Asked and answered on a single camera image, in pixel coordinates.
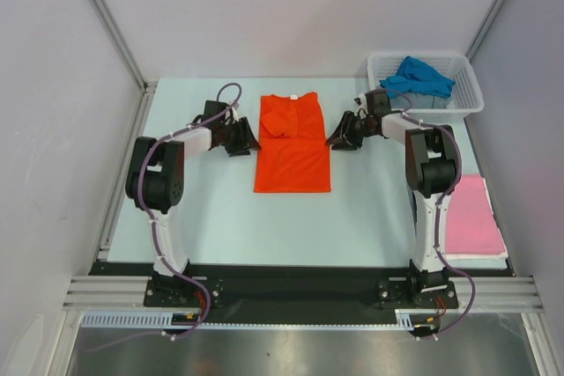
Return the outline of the orange t shirt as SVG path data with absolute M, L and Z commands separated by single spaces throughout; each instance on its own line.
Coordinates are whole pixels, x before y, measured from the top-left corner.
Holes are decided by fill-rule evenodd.
M 331 191 L 330 148 L 316 92 L 261 98 L 254 191 L 319 194 Z

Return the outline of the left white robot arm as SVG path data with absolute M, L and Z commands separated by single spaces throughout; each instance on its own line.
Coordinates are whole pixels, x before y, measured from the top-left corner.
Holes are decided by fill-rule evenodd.
M 205 286 L 189 274 L 175 208 L 183 196 L 186 161 L 216 147 L 224 148 L 229 157 L 261 150 L 237 107 L 237 101 L 208 100 L 204 112 L 185 128 L 160 139 L 140 136 L 134 143 L 125 192 L 146 213 L 155 251 L 145 306 L 182 307 L 192 299 L 205 299 Z

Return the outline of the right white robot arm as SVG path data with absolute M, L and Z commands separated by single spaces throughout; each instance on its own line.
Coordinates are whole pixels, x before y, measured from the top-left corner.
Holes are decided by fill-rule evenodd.
M 449 125 L 426 123 L 406 111 L 394 110 L 383 88 L 354 99 L 325 144 L 333 151 L 357 151 L 371 136 L 404 146 L 404 175 L 412 192 L 415 251 L 406 280 L 384 282 L 378 288 L 381 303 L 430 308 L 454 290 L 446 260 L 447 216 L 451 196 L 462 177 L 462 158 Z

